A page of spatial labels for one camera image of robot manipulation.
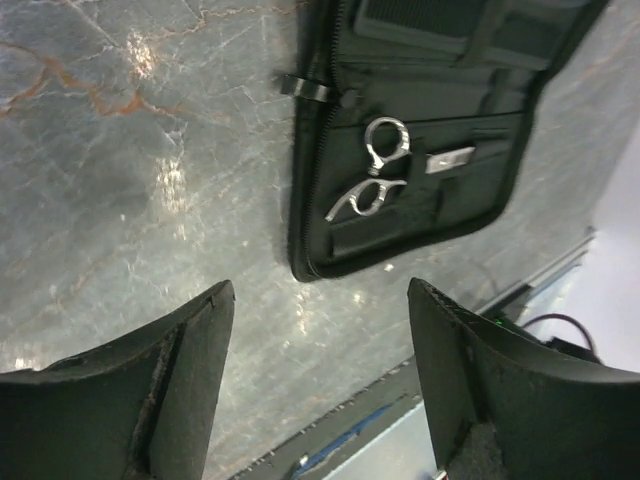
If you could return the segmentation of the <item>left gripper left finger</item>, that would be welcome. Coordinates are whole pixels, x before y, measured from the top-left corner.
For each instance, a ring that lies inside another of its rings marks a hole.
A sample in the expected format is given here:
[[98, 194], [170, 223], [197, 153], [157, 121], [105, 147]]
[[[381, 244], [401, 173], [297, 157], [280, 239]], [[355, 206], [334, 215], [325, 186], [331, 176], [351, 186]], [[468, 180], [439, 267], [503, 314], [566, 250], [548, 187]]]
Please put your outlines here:
[[201, 478], [234, 306], [223, 281], [109, 343], [3, 374], [2, 477]]

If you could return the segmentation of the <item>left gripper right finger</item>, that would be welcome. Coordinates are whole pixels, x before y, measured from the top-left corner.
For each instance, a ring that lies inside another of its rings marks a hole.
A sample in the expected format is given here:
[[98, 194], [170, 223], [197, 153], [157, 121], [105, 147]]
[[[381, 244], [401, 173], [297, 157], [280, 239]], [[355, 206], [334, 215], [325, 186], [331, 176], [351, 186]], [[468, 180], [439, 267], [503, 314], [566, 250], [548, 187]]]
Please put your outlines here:
[[635, 479], [639, 376], [544, 346], [428, 282], [408, 289], [437, 466], [453, 479]]

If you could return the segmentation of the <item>black zip tool case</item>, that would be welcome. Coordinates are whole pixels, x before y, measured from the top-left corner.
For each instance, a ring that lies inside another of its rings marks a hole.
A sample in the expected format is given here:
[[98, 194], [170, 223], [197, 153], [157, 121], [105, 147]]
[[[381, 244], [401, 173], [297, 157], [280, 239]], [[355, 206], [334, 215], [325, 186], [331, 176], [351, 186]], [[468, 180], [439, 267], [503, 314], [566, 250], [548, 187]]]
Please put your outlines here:
[[506, 208], [537, 104], [603, 1], [320, 1], [300, 69], [288, 260], [340, 278]]

